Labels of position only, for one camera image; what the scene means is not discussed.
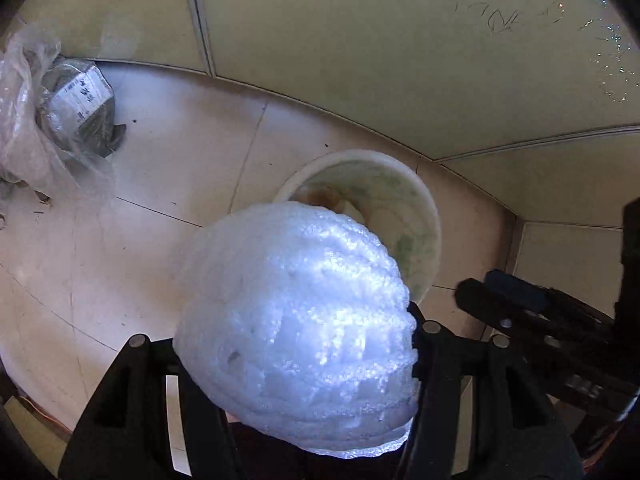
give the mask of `silver screw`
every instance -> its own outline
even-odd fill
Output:
[[[549,346],[553,346],[554,348],[560,348],[560,342],[555,337],[552,337],[550,335],[545,335],[544,341]]]
[[[143,334],[132,335],[129,338],[129,346],[132,348],[138,348],[142,346],[146,341],[146,337]]]
[[[509,346],[509,338],[503,334],[496,334],[492,337],[491,341],[498,348],[507,348]]]
[[[437,334],[441,328],[440,324],[436,321],[425,321],[422,326],[422,329],[427,334]]]

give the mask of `orange wire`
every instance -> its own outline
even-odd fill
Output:
[[[21,400],[25,400],[26,402],[29,403],[29,405],[36,410],[41,416],[43,416],[44,418],[46,418],[47,420],[50,420],[51,422],[53,422],[57,427],[59,427],[61,430],[66,431],[67,433],[72,433],[72,431],[66,427],[64,424],[62,424],[62,422],[60,422],[59,420],[57,420],[56,418],[53,418],[52,416],[47,415],[46,413],[43,413],[42,410],[40,410],[33,402],[31,402],[29,399],[27,399],[27,397],[23,397],[23,396],[18,396],[18,399]]]

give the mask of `white foam object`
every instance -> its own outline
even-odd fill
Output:
[[[196,297],[174,348],[226,412],[340,458],[399,448],[417,411],[409,290],[376,235],[295,202],[202,229],[179,276]]]

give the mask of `white label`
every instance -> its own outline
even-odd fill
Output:
[[[97,66],[86,73],[78,74],[61,89],[51,100],[50,109],[70,107],[80,126],[111,97],[111,88],[100,74]]]

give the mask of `white floor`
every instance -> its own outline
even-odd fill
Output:
[[[127,339],[172,337],[185,293],[172,254],[200,226],[254,202],[329,152],[398,158],[431,189],[442,265],[421,304],[427,318],[477,337],[456,283],[498,262],[511,216],[444,168],[346,121],[204,76],[102,64],[127,138],[112,157],[116,198],[99,210],[39,202],[16,189],[0,232],[0,356],[16,383],[73,428]],[[184,449],[184,443],[174,444]]]

